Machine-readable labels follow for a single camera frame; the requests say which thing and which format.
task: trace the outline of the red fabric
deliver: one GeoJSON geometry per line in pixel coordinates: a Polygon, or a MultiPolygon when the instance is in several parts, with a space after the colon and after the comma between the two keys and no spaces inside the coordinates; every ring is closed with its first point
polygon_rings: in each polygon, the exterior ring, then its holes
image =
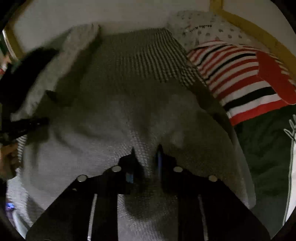
{"type": "MultiPolygon", "coordinates": [[[[212,47],[212,46],[213,45],[208,46],[208,47],[204,48],[201,52],[199,52],[198,56],[195,58],[193,63],[198,59],[198,57],[204,51],[208,50],[208,48],[212,47]]],[[[221,73],[219,73],[214,79],[207,81],[208,86],[211,86],[212,84],[217,82],[218,79],[221,78],[227,72],[231,71],[232,69],[234,69],[236,67],[242,66],[243,64],[250,63],[250,62],[258,62],[258,66],[244,68],[240,71],[237,71],[237,72],[231,74],[231,76],[225,78],[222,82],[217,84],[217,86],[215,86],[211,90],[211,93],[215,93],[219,88],[224,86],[227,82],[231,81],[235,77],[240,76],[244,73],[253,71],[253,70],[257,70],[258,71],[257,75],[246,77],[245,79],[242,79],[237,83],[234,83],[233,85],[228,87],[226,90],[219,93],[216,98],[218,100],[221,100],[221,99],[225,98],[226,96],[231,95],[233,92],[235,92],[243,87],[246,87],[250,84],[260,82],[260,81],[266,81],[274,89],[274,91],[281,98],[281,100],[266,103],[266,104],[260,104],[258,102],[259,106],[255,107],[249,111],[246,111],[246,112],[243,112],[243,113],[240,113],[240,114],[230,117],[230,122],[232,125],[237,125],[238,123],[240,123],[242,121],[245,121],[245,120],[254,118],[256,116],[265,114],[265,113],[275,110],[275,109],[280,109],[284,106],[287,106],[288,104],[296,104],[296,91],[295,91],[296,87],[289,82],[291,77],[289,75],[282,73],[283,69],[276,62],[276,60],[277,60],[276,57],[272,57],[269,54],[262,52],[260,50],[248,49],[248,48],[250,48],[250,46],[246,46],[246,48],[242,48],[242,49],[235,49],[235,48],[237,48],[237,46],[233,45],[233,46],[230,46],[229,48],[226,48],[223,50],[217,50],[210,57],[210,59],[204,61],[198,67],[198,70],[203,72],[202,76],[204,78],[207,78],[207,76],[209,75],[209,72],[214,68],[214,66],[216,66],[216,65],[218,66],[219,64],[222,64],[223,62],[225,62],[225,58],[227,58],[228,56],[230,56],[234,53],[251,51],[256,54],[256,58],[253,58],[253,59],[251,58],[251,59],[243,60],[240,62],[236,61],[236,63],[232,64],[232,65],[229,64],[231,66],[227,67],[227,69],[225,69],[221,73]],[[213,60],[215,58],[217,58],[221,53],[224,53],[224,52],[225,52],[224,55],[222,55],[221,57],[219,57],[219,59],[217,59],[217,60],[215,60],[215,62],[213,62],[213,60]]]]}
{"type": "Polygon", "coordinates": [[[233,78],[241,75],[241,74],[244,74],[244,73],[247,73],[247,72],[250,72],[250,71],[253,71],[253,70],[257,70],[258,69],[258,66],[252,66],[252,67],[249,67],[249,68],[245,68],[245,69],[242,69],[236,73],[234,73],[233,75],[229,76],[228,78],[226,78],[225,80],[223,80],[221,83],[219,83],[215,88],[213,88],[211,90],[212,93],[214,93],[217,89],[219,89],[221,86],[223,86],[226,82],[232,80],[233,78]]]}
{"type": "Polygon", "coordinates": [[[226,96],[228,96],[232,92],[235,92],[245,86],[248,86],[250,84],[260,82],[260,81],[262,81],[262,79],[258,78],[257,76],[250,76],[248,78],[245,78],[245,79],[233,84],[232,86],[230,86],[226,90],[222,91],[216,98],[218,100],[222,100],[223,98],[225,98],[226,96]]]}
{"type": "Polygon", "coordinates": [[[257,51],[256,56],[259,62],[258,77],[268,82],[285,102],[296,104],[295,86],[288,81],[291,77],[282,74],[279,64],[267,53],[257,51]]]}
{"type": "Polygon", "coordinates": [[[251,62],[257,62],[256,59],[246,59],[246,60],[243,60],[241,62],[238,62],[236,64],[233,64],[231,65],[230,67],[228,67],[227,69],[223,70],[221,73],[219,73],[214,79],[212,79],[210,82],[208,82],[208,85],[210,85],[211,83],[214,83],[215,81],[217,81],[223,74],[225,74],[226,72],[238,67],[238,66],[241,66],[243,64],[247,64],[247,63],[251,63],[251,62]]]}
{"type": "Polygon", "coordinates": [[[216,51],[216,53],[212,56],[212,58],[210,58],[206,63],[202,64],[202,68],[199,68],[199,71],[203,71],[205,69],[206,72],[207,72],[208,69],[206,69],[206,67],[209,65],[209,63],[211,63],[213,61],[213,59],[215,59],[222,52],[229,51],[229,50],[234,49],[234,48],[237,48],[237,47],[236,46],[228,46],[227,49],[216,51]]]}
{"type": "Polygon", "coordinates": [[[288,104],[284,102],[283,100],[278,100],[274,102],[270,102],[267,104],[259,105],[258,107],[248,110],[243,113],[239,113],[232,118],[230,118],[230,123],[235,126],[240,122],[246,121],[248,119],[252,119],[256,116],[263,115],[269,111],[280,109],[284,106],[287,106],[288,104]]]}

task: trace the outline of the polka dot pillowcase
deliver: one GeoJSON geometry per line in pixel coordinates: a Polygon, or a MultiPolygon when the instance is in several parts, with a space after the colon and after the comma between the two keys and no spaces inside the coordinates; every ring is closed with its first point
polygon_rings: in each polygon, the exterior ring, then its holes
{"type": "Polygon", "coordinates": [[[167,29],[186,51],[208,41],[221,40],[234,45],[250,45],[269,52],[258,40],[212,12],[177,12],[170,16],[167,29]]]}

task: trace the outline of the white pillow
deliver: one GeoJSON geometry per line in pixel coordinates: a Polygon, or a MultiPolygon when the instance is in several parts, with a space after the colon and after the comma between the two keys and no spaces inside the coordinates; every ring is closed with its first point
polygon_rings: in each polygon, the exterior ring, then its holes
{"type": "Polygon", "coordinates": [[[234,45],[250,45],[269,52],[268,48],[254,37],[212,12],[177,12],[170,16],[167,29],[186,51],[208,41],[221,40],[234,45]]]}
{"type": "Polygon", "coordinates": [[[20,109],[11,115],[13,121],[31,118],[46,90],[55,91],[57,84],[71,70],[79,54],[100,34],[100,25],[90,23],[71,28],[59,53],[45,66],[29,90],[20,109]]]}

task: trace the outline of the human hand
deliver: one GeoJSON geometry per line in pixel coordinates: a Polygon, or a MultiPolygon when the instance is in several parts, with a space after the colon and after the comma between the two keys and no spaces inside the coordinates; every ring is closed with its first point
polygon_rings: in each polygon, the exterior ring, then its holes
{"type": "Polygon", "coordinates": [[[0,150],[0,178],[9,180],[16,176],[16,169],[20,166],[17,157],[17,143],[4,146],[0,150]]]}

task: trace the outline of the red striped fabric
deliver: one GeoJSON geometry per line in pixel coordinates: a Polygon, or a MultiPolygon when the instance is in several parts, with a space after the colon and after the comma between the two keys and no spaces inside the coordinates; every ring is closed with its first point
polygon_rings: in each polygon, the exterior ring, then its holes
{"type": "Polygon", "coordinates": [[[247,45],[211,41],[192,50],[187,57],[197,67],[211,93],[219,101],[223,100],[220,103],[232,125],[296,104],[296,88],[291,76],[273,54],[247,45]]]}

